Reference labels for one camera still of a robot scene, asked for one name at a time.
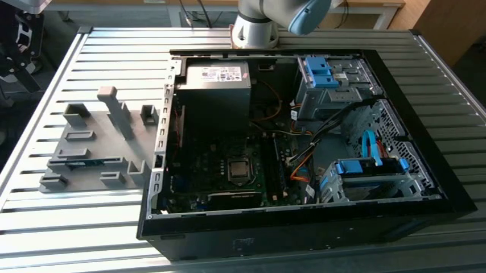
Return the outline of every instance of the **label sticker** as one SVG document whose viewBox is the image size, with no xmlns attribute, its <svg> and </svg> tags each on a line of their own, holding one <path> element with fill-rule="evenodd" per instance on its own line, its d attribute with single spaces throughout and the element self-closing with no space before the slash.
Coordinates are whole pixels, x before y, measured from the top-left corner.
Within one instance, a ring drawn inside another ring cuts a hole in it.
<svg viewBox="0 0 486 273">
<path fill-rule="evenodd" d="M 297 111 L 290 111 L 290 118 L 297 121 L 297 116 L 298 116 L 298 112 Z"/>
<path fill-rule="evenodd" d="M 204 82 L 242 81 L 240 67 L 203 67 L 200 79 Z"/>
<path fill-rule="evenodd" d="M 333 74 L 334 78 L 347 78 L 345 73 Z"/>
<path fill-rule="evenodd" d="M 309 193 L 309 195 L 314 198 L 314 195 L 317 194 L 317 191 L 313 189 L 311 186 L 307 185 L 306 187 L 306 192 Z"/>
</svg>

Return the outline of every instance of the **cpu socket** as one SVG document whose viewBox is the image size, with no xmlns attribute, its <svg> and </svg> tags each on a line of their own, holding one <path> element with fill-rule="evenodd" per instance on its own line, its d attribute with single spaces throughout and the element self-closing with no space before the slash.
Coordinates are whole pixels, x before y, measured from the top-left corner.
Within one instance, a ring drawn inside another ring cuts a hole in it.
<svg viewBox="0 0 486 273">
<path fill-rule="evenodd" d="M 251 162 L 247 157 L 228 159 L 228 180 L 239 187 L 251 181 Z"/>
</svg>

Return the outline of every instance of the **power cable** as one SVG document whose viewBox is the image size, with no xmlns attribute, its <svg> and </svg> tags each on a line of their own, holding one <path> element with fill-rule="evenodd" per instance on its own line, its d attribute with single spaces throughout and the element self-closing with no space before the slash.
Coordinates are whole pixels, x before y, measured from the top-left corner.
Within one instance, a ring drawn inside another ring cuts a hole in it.
<svg viewBox="0 0 486 273">
<path fill-rule="evenodd" d="M 212 24 L 211 24 L 210 16 L 207 15 L 207 11 L 206 11 L 206 8 L 204 8 L 204 5 L 203 5 L 203 2 L 202 2 L 200 0 L 198 0 L 198 2 L 199 2 L 199 5 L 200 5 L 200 8 L 203 9 L 203 12 L 204 12 L 204 17 L 206 17 L 207 27 L 208 27 L 208 28 L 212 28 Z"/>
</svg>

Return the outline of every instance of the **green circuit board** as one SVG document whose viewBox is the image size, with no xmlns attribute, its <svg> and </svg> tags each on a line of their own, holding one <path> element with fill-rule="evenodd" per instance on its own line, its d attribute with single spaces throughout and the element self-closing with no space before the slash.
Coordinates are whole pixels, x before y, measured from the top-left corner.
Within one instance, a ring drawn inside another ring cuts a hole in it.
<svg viewBox="0 0 486 273">
<path fill-rule="evenodd" d="M 278 137 L 279 160 L 283 162 L 297 148 L 291 136 Z M 172 178 L 171 212 L 204 211 L 207 195 L 220 192 L 258 192 L 262 194 L 261 207 L 298 204 L 299 190 L 286 188 L 286 197 L 273 200 L 267 196 L 266 167 L 262 162 L 262 148 L 257 136 L 226 136 L 211 139 L 190 139 L 186 143 L 192 149 L 184 153 L 187 171 Z M 232 181 L 232 163 L 247 163 L 242 173 L 243 182 Z"/>
</svg>

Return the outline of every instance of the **motherboard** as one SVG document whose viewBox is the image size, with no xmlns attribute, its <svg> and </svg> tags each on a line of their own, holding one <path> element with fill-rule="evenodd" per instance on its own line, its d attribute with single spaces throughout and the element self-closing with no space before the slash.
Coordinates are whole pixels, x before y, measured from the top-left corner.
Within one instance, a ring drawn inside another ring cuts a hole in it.
<svg viewBox="0 0 486 273">
<path fill-rule="evenodd" d="M 286 158 L 297 149 L 287 135 L 190 138 L 167 195 L 170 213 L 301 204 Z"/>
</svg>

